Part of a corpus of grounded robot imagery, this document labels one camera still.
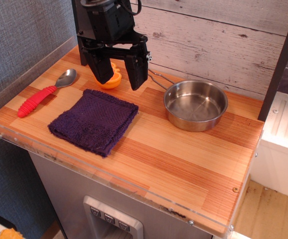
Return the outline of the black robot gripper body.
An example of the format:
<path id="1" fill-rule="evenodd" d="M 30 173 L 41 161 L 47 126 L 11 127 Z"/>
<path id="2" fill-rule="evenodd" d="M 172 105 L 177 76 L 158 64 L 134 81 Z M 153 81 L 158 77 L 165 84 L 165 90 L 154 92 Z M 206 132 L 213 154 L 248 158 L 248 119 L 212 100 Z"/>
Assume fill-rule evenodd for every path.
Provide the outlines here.
<path id="1" fill-rule="evenodd" d="M 87 11 L 91 24 L 89 30 L 80 31 L 82 48 L 96 50 L 109 47 L 117 52 L 116 45 L 128 44 L 127 55 L 134 55 L 144 60 L 151 59 L 147 50 L 147 37 L 134 30 L 134 17 L 142 10 L 142 2 L 137 1 L 137 10 L 132 9 L 129 0 L 81 0 L 81 5 Z"/>

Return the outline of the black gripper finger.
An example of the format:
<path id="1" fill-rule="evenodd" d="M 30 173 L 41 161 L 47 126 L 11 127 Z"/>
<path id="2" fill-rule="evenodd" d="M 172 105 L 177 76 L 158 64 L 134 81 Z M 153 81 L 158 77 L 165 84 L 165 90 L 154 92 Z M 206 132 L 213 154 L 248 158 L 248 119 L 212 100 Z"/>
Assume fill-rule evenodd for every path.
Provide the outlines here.
<path id="1" fill-rule="evenodd" d="M 114 71 L 109 58 L 98 54 L 88 54 L 87 62 L 95 78 L 102 85 L 113 77 Z"/>
<path id="2" fill-rule="evenodd" d="M 136 91 L 148 78 L 148 62 L 134 57 L 127 57 L 124 62 L 131 88 Z"/>

